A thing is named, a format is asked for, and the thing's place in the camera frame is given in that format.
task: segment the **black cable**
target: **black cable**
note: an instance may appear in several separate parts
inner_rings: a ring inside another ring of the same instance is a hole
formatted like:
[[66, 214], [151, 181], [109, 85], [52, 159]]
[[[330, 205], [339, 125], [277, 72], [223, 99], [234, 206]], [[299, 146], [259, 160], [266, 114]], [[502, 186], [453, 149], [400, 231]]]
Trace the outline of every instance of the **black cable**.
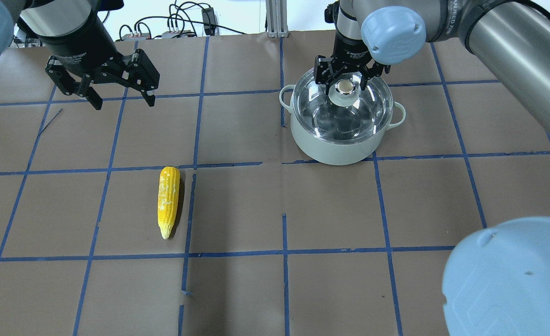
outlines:
[[[176, 15], [176, 16], [179, 15], [179, 11], [181, 10], [181, 12], [184, 13], [185, 16], [188, 18], [188, 20], [191, 22], [190, 15], [188, 15], [188, 13], [187, 13], [184, 9], [181, 9], [181, 7], [179, 7], [179, 6], [175, 5], [175, 4], [174, 4], [173, 6], [175, 6], [175, 8], [177, 9], [177, 10], [175, 11], [175, 15]], [[196, 27], [194, 27], [194, 25], [192, 25], [192, 31], [194, 32], [194, 34], [196, 34], [196, 36], [198, 36], [198, 32], [196, 32]]]
[[[138, 20], [137, 23], [140, 22], [140, 21], [143, 21], [143, 20], [147, 20], [147, 19], [170, 19], [170, 17], [168, 17], [168, 16], [147, 16], [147, 17], [143, 17], [142, 19]], [[190, 23], [199, 23], [200, 25], [208, 25], [206, 22], [200, 22], [200, 21], [192, 21], [192, 20], [178, 19], [178, 18], [176, 18], [175, 20], [181, 20], [181, 21], [190, 22]], [[234, 33], [237, 33], [237, 34], [246, 35], [245, 32], [240, 32], [239, 30], [235, 30], [235, 29], [225, 27], [225, 26], [221, 26], [221, 25], [216, 25], [214, 23], [211, 23], [209, 26], [219, 27], [219, 28], [230, 30], [230, 31], [232, 31]]]
[[123, 41], [124, 38], [123, 38], [123, 35], [121, 34], [121, 30], [124, 28], [124, 27], [127, 27], [129, 30], [130, 30], [130, 34], [134, 34], [134, 31], [132, 30], [132, 27], [128, 26], [128, 25], [123, 25], [121, 27], [119, 27], [119, 40], [120, 41]]
[[109, 14], [111, 14], [111, 11], [107, 11], [107, 15], [105, 15], [103, 19], [103, 23], [107, 22], [107, 19], [109, 18]]
[[[172, 17], [174, 15], [174, 13], [171, 11], [171, 7], [175, 7], [175, 9], [177, 9], [177, 5], [176, 4], [170, 4], [169, 5], [169, 16]], [[173, 28], [173, 30], [175, 30], [175, 28], [178, 28], [179, 27], [177, 26], [177, 20], [175, 20], [175, 26], [173, 26], [173, 19], [168, 19], [167, 20], [167, 27], [169, 27], [169, 23], [171, 22], [171, 28]]]
[[177, 35], [175, 35], [175, 36], [172, 36], [171, 38], [180, 38], [180, 37], [182, 37], [182, 36], [184, 36], [184, 35], [187, 35], [187, 34], [194, 34], [194, 33], [179, 33], [179, 34], [177, 34]]
[[[172, 7], [172, 6], [175, 7], [175, 9], [178, 8], [177, 5], [175, 5], [175, 4], [170, 4], [170, 5], [169, 5], [169, 17], [175, 17], [175, 18], [179, 17], [180, 19], [183, 20], [183, 16], [179, 15], [178, 13], [173, 13], [173, 12], [171, 11], [171, 7]], [[177, 19], [175, 19], [175, 20], [174, 20], [173, 18], [172, 18], [172, 19], [168, 19], [168, 20], [167, 20], [167, 27], [168, 27], [168, 28], [169, 28], [169, 23], [170, 23], [170, 22], [171, 22], [171, 28], [173, 29], [173, 31], [179, 30], [179, 26], [177, 25]], [[186, 30], [186, 22], [185, 22], [185, 21], [182, 21], [182, 23], [183, 23], [183, 25], [181, 26], [181, 30], [183, 31], [183, 30]]]
[[145, 25], [145, 26], [146, 26], [146, 28], [148, 29], [148, 38], [149, 38], [149, 39], [152, 39], [152, 38], [153, 38], [153, 34], [151, 33], [151, 29], [148, 27], [148, 25], [147, 25], [146, 23], [144, 23], [144, 22], [138, 22], [138, 31], [139, 31], [140, 33], [142, 33], [142, 30], [140, 30], [140, 25]]
[[[212, 8], [211, 5], [207, 4], [206, 2], [200, 2], [200, 3], [198, 3], [198, 2], [193, 2], [193, 1], [185, 1], [185, 2], [183, 2], [183, 4], [179, 5], [179, 8], [181, 8], [181, 10], [183, 10], [182, 7], [183, 7], [184, 5], [186, 5], [186, 4], [190, 4], [190, 6], [186, 7], [185, 9], [190, 9], [190, 8], [192, 8], [192, 7], [194, 7], [194, 6], [198, 6], [198, 7], [200, 7], [200, 9], [202, 9], [202, 11], [204, 11], [204, 10], [206, 10], [206, 8], [202, 7], [202, 6], [201, 6], [202, 4], [207, 5], [209, 8]], [[209, 25], [209, 26], [213, 25], [213, 23], [212, 23], [211, 20], [210, 20], [209, 15], [207, 15], [207, 18], [208, 18], [208, 20], [209, 20], [208, 25]]]

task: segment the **corn cob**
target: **corn cob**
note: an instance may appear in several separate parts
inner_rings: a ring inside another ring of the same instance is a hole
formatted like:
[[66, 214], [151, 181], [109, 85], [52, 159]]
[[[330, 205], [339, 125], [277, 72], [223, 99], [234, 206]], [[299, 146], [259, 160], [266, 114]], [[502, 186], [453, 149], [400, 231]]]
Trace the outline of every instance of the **corn cob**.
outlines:
[[163, 239], [169, 238], [177, 215], [179, 196], [179, 170], [165, 167], [159, 178], [157, 217]]

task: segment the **table surface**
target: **table surface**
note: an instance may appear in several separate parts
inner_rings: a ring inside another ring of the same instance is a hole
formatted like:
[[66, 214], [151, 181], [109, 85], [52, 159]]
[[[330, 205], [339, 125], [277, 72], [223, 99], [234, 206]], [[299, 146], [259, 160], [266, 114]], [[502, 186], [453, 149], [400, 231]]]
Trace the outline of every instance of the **table surface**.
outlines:
[[[447, 335], [449, 253], [550, 215], [550, 138], [451, 40], [383, 77], [408, 116], [376, 153], [314, 162], [277, 94], [333, 34], [119, 42], [160, 71], [156, 106], [104, 85], [101, 111], [56, 91], [48, 49], [6, 50], [0, 335]], [[164, 166], [183, 181], [168, 240]]]

